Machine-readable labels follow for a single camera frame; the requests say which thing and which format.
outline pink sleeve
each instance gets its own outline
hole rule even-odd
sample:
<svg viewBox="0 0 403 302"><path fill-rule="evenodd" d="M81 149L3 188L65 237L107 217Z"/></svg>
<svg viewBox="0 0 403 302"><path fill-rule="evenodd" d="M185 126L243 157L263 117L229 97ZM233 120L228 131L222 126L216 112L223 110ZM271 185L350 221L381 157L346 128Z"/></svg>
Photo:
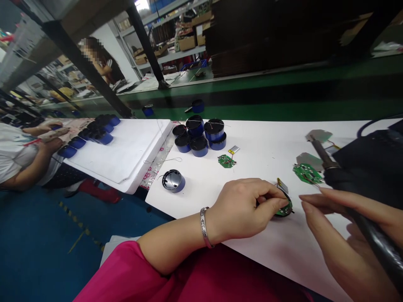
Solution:
<svg viewBox="0 0 403 302"><path fill-rule="evenodd" d="M146 301L166 283L167 279L145 259L137 242L127 241L115 248L74 301Z"/></svg>

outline woman's left hand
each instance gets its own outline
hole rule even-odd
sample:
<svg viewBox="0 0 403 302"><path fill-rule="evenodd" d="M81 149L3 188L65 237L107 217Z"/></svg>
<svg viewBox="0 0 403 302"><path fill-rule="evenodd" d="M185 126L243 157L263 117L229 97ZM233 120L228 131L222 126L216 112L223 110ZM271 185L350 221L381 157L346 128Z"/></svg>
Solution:
<svg viewBox="0 0 403 302"><path fill-rule="evenodd" d="M284 193L266 180L230 181L206 211L209 240L215 245L229 239L252 237L263 231L274 214L286 205Z"/></svg>
<svg viewBox="0 0 403 302"><path fill-rule="evenodd" d="M49 132L52 130L53 127L55 126L63 126L62 122L50 122L50 123L46 123L44 125L40 125L38 126L38 130L43 131L43 132Z"/></svg>

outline black pole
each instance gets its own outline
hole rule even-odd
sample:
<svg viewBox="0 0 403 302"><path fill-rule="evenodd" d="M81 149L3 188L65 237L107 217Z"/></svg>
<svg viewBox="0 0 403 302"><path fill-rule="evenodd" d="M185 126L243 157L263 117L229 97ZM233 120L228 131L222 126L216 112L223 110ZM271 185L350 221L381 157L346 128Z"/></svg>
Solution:
<svg viewBox="0 0 403 302"><path fill-rule="evenodd" d="M83 113L83 110L75 103L73 103L67 95L65 95L63 92L61 92L51 81L49 81L47 78L45 78L43 75L40 73L35 74L35 76L40 79L42 82L44 82L46 85L48 85L50 88L52 88L54 91L56 91L62 98L66 100L71 106L76 108L79 112Z"/></svg>
<svg viewBox="0 0 403 302"><path fill-rule="evenodd" d="M341 55L358 58L369 53L377 37L389 26L402 8L403 2L401 0L383 1L374 10L372 16L369 17L355 38L347 46L342 47Z"/></svg>
<svg viewBox="0 0 403 302"><path fill-rule="evenodd" d="M41 117L40 113L37 113L35 110L33 110L32 108L30 108L29 106L21 103L20 101L17 101L15 98L13 98L12 96L8 95L7 93L5 93L2 89L0 89L0 96L5 99L6 101L9 101L11 103L13 103L14 105L28 111L29 113L37 116L37 117Z"/></svg>
<svg viewBox="0 0 403 302"><path fill-rule="evenodd" d="M13 90L13 92L18 94L20 97L26 99L28 102L32 103L33 105L37 106L37 104L34 101L32 101L31 99L27 98L25 96L25 94L22 94L21 92L18 92L17 90Z"/></svg>
<svg viewBox="0 0 403 302"><path fill-rule="evenodd" d="M150 39L147 36L146 30L144 29L143 21L141 21L141 17L135 5L131 5L127 10L127 14L129 15L129 20L133 24L134 30L136 31L137 36L141 42L141 45L144 49L144 53L147 56L148 61L150 62L150 66L152 71L154 72L154 76L158 80L158 89L166 89L169 87L167 82L165 82L164 75L160 69L160 65L158 64L158 60L155 57L154 51L152 49Z"/></svg>
<svg viewBox="0 0 403 302"><path fill-rule="evenodd" d="M130 108L124 105L95 67L84 57L59 21L43 23L42 30L122 117L132 117Z"/></svg>

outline white foam sheet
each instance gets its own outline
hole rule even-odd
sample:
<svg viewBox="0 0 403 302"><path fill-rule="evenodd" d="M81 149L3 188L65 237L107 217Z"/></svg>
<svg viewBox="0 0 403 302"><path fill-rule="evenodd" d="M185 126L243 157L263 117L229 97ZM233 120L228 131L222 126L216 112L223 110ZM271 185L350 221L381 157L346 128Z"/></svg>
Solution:
<svg viewBox="0 0 403 302"><path fill-rule="evenodd" d="M107 185L134 194L172 129L170 120L121 120L109 145L87 142L64 162Z"/></svg>
<svg viewBox="0 0 403 302"><path fill-rule="evenodd" d="M398 120L378 122L368 127L363 135L384 129ZM305 139L310 130L332 132L331 141L343 147L355 139L357 130L366 121L224 122L226 148L221 151L209 149L206 156L198 158L191 152L183 154L173 147L167 159L181 157L182 162L165 161L156 178L170 169L177 169L185 177L186 186L175 194L164 189L160 182L155 182L146 202L178 219L198 213L203 207L211 207L222 186L230 180L259 177L276 183L279 177L288 186L295 214L282 219L273 218L262 233L252 238L230 240L224 244L335 302L350 301L328 271L322 252L306 224L298 198L300 194L319 193L319 190L300 181L293 172L293 164L302 152L317 155ZM228 150L234 145L240 148L234 155L237 164L232 169L225 169L218 163L217 157L229 154ZM349 223L347 219L337 214L327 217L343 237L349 236L345 229Z"/></svg>

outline woman's hand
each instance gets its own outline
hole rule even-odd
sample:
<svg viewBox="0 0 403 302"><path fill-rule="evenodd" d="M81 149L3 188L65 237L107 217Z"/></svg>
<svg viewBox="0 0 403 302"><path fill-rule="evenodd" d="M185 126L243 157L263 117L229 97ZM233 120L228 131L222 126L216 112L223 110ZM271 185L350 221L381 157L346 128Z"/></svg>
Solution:
<svg viewBox="0 0 403 302"><path fill-rule="evenodd" d="M349 192L324 188L321 192L300 198L308 226L333 277L355 302L400 301L396 288L344 207L353 208L377 223L400 248L403 248L403 211ZM351 234L347 240L324 216L330 213L342 214L352 221L347 226Z"/></svg>
<svg viewBox="0 0 403 302"><path fill-rule="evenodd" d="M248 238L263 231L270 219L288 205L284 193L259 178L233 180L224 185L217 201L206 211L211 244Z"/></svg>
<svg viewBox="0 0 403 302"><path fill-rule="evenodd" d="M60 138L54 138L47 143L40 142L39 151L52 155L57 152L62 146L63 141Z"/></svg>
<svg viewBox="0 0 403 302"><path fill-rule="evenodd" d="M63 123L62 122L50 122L50 123L40 125L37 128L39 131L43 131L43 133L46 133L46 132L51 131L52 128L55 126L63 126Z"/></svg>

